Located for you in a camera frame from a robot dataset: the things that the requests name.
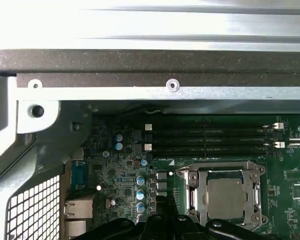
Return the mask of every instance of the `cpu socket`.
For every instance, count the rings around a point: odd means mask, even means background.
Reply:
[[[187,214],[205,226],[223,219],[254,231],[268,222],[261,213],[260,176],[266,168],[251,161],[197,162],[181,167]]]

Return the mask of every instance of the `capacitor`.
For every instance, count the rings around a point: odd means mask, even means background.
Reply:
[[[117,197],[113,197],[111,199],[111,202],[110,202],[111,206],[115,206],[117,204],[117,201],[118,201],[118,198]]]
[[[124,146],[123,146],[122,143],[120,143],[120,142],[118,142],[114,147],[115,147],[115,149],[118,150],[118,151],[120,151],[120,150],[122,150],[122,149],[124,148]]]
[[[138,184],[139,186],[145,185],[145,178],[143,176],[138,176],[136,178],[136,184]]]
[[[138,223],[140,221],[140,217],[142,216],[143,214],[139,214],[138,216],[136,216],[136,223]]]
[[[117,134],[117,135],[115,136],[115,140],[116,140],[117,142],[121,142],[122,139],[124,139],[124,137],[123,137],[121,134]]]
[[[145,197],[145,192],[143,190],[138,190],[135,195],[136,199],[141,201]]]
[[[97,186],[96,186],[96,189],[98,191],[104,189],[106,187],[105,183],[104,182],[100,182]]]
[[[142,214],[144,213],[144,211],[146,210],[146,206],[143,202],[139,202],[137,205],[136,205],[136,212],[138,214]]]
[[[142,160],[140,161],[140,164],[141,164],[141,166],[147,166],[148,161],[145,160],[145,159],[142,159]]]

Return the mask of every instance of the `ventilation grille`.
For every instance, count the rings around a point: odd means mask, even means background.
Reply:
[[[11,198],[7,240],[59,240],[59,176]]]

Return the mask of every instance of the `motherboard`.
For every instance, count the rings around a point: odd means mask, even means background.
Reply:
[[[173,196],[203,226],[300,240],[300,115],[94,116],[83,147],[71,188],[96,192],[93,227]]]

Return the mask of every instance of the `green circuit board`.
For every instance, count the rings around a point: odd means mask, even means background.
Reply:
[[[140,149],[143,144],[139,144],[135,136],[136,130],[143,130],[146,124],[176,126],[175,129],[178,124],[192,128],[202,124],[235,126],[238,133],[244,134],[244,129],[250,126],[273,123],[284,125],[284,129],[273,132],[276,141],[283,142],[284,147],[273,148],[270,154],[261,155],[236,155],[233,152],[225,156],[154,155],[145,165],[141,161],[146,159],[147,151]],[[177,175],[178,169],[196,162],[233,161],[252,161],[266,169],[260,176],[260,195],[262,214],[267,216],[268,222],[256,232],[276,234],[282,240],[300,240],[300,115],[145,114],[125,119],[94,116],[91,135],[84,144],[84,161],[73,164],[71,186],[73,190],[102,188],[97,190],[97,205],[93,206],[93,226],[115,218],[137,221],[140,215],[136,210],[138,203],[145,205],[142,214],[155,212],[155,202],[150,201],[156,194],[150,191],[154,187],[149,182],[151,174],[165,173],[164,194],[174,196],[178,211],[186,214],[185,181]],[[139,176],[144,177],[145,184],[137,184]],[[139,190],[144,192],[142,200],[137,199]]]

